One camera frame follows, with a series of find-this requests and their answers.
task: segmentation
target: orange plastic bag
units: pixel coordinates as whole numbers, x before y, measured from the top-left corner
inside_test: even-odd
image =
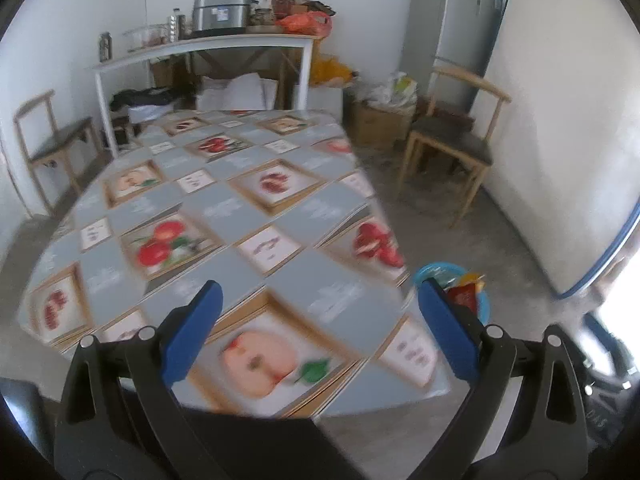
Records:
[[[319,10],[292,14],[276,22],[276,25],[284,27],[287,34],[308,34],[326,38],[331,33],[331,17]]]
[[[328,83],[332,80],[341,80],[342,84],[348,83],[352,77],[351,69],[340,63],[335,56],[324,56],[315,48],[311,58],[311,74],[309,76],[309,84],[311,86]]]

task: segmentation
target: green leaf print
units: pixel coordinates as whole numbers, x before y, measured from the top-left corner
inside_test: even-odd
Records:
[[[178,247],[184,247],[191,243],[186,236],[178,236],[174,241],[171,242],[171,250],[177,249]]]
[[[331,359],[307,361],[300,367],[300,378],[298,381],[305,381],[305,383],[308,384],[316,384],[329,373],[330,360]]]

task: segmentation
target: white shelf table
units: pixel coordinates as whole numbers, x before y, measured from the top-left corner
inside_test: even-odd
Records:
[[[232,36],[213,36],[211,38],[196,38],[194,40],[183,40],[175,43],[166,43],[158,46],[152,46],[131,52],[119,59],[112,59],[104,63],[94,66],[95,87],[98,92],[98,101],[100,103],[100,113],[102,115],[102,123],[104,131],[107,135],[107,142],[113,158],[118,158],[118,144],[116,143],[113,127],[111,126],[111,116],[109,112],[109,103],[104,94],[102,86],[102,74],[117,70],[134,63],[149,62],[156,57],[171,56],[173,54],[185,54],[187,52],[198,52],[201,50],[213,50],[217,48],[237,48],[237,47],[281,47],[281,48],[301,48],[302,62],[300,65],[300,79],[298,84],[298,98],[295,107],[297,110],[306,108],[306,96],[309,88],[309,74],[311,71],[311,53],[315,36],[302,36],[297,34],[235,34]],[[147,68],[147,77],[149,78],[149,70]]]

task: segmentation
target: chair seat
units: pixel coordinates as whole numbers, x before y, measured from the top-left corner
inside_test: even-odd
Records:
[[[50,137],[40,146],[30,157],[31,162],[39,162],[49,157],[55,156],[60,150],[68,148],[71,143],[80,135],[84,134],[85,128],[91,123],[91,117],[85,117],[74,123],[68,124],[58,130],[57,137]]]
[[[412,124],[411,130],[487,166],[494,163],[489,145],[455,122],[440,117],[422,117]]]

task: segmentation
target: refrigerator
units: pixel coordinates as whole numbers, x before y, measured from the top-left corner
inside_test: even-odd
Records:
[[[433,91],[434,65],[456,65],[484,75],[500,27],[502,0],[411,0],[399,69]],[[436,99],[468,112],[476,90],[441,77]]]

